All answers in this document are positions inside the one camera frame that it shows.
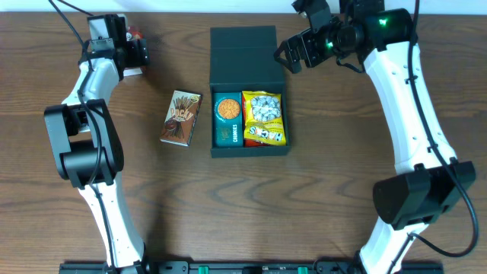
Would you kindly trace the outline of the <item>brown Pocky box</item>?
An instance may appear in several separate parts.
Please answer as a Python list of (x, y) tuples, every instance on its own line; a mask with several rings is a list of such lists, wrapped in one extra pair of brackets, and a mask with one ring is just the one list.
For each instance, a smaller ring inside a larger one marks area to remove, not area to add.
[(202, 95), (174, 91), (163, 124), (160, 141), (188, 147), (199, 115)]

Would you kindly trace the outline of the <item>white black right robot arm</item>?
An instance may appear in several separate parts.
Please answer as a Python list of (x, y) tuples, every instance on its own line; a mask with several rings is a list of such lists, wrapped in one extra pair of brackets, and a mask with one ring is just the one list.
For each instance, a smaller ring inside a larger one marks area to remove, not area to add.
[(436, 117), (422, 74), (417, 11), (388, 10), (382, 1), (342, 1), (332, 15), (326, 0), (296, 0), (293, 8), (309, 27), (282, 41), (276, 62), (292, 73), (327, 59), (346, 66), (355, 54), (357, 73), (368, 75), (380, 98), (393, 143), (394, 177), (375, 183), (378, 219), (368, 242), (348, 266), (350, 273), (398, 273), (414, 241), (463, 200), (473, 235), (479, 221), (467, 189), (476, 179), (469, 161), (461, 162)]

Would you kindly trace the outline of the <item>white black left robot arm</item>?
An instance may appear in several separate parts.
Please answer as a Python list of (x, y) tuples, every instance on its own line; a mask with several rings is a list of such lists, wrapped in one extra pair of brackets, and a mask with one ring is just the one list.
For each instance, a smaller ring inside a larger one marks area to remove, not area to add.
[(108, 110), (126, 69), (149, 63), (146, 42), (132, 38), (124, 14), (88, 17), (80, 75), (64, 101), (44, 111), (59, 176), (79, 191), (94, 216), (107, 260), (101, 273), (148, 273), (145, 243), (131, 219), (121, 186), (124, 154)]

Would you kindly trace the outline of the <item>teal coconut cookies box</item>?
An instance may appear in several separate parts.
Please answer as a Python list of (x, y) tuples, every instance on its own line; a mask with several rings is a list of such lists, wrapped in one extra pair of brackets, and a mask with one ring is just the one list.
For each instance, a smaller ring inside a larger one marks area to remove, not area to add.
[(215, 147), (243, 147), (243, 114), (240, 93), (214, 93)]

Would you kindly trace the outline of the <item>black container box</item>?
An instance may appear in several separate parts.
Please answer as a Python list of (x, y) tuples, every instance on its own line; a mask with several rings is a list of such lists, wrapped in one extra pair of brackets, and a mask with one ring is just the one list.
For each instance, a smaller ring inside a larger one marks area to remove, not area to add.
[[(213, 27), (210, 29), (209, 88), (212, 99), (213, 158), (243, 158), (286, 155), (291, 148), (287, 113), (285, 73), (274, 60), (277, 50), (274, 26)], [(216, 94), (266, 91), (282, 96), (284, 146), (220, 147), (216, 144)]]

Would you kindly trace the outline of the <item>red Hacks candy bag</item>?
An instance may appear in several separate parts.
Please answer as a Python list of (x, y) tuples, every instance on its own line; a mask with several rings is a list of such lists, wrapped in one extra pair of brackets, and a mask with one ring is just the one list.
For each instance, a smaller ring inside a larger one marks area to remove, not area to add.
[(243, 141), (245, 147), (261, 147), (266, 146), (266, 144), (251, 139), (244, 139)]

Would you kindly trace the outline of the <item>yellow Hacks candy bag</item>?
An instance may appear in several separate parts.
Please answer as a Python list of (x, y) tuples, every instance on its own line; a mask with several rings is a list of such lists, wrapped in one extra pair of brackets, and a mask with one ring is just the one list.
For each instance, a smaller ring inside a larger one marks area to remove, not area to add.
[(266, 146), (285, 146), (282, 95), (266, 91), (243, 91), (243, 140), (251, 139)]

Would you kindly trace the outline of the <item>red Hello Panda box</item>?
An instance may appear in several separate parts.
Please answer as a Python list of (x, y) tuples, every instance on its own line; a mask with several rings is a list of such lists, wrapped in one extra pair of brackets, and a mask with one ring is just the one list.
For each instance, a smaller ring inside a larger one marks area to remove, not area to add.
[[(126, 33), (126, 40), (128, 44), (131, 46), (129, 49), (129, 55), (134, 55), (138, 53), (138, 42), (143, 38), (142, 32), (134, 26), (129, 26), (127, 33)], [(123, 75), (125, 77), (140, 75), (144, 72), (145, 67), (143, 65), (139, 65), (136, 67), (125, 68)]]

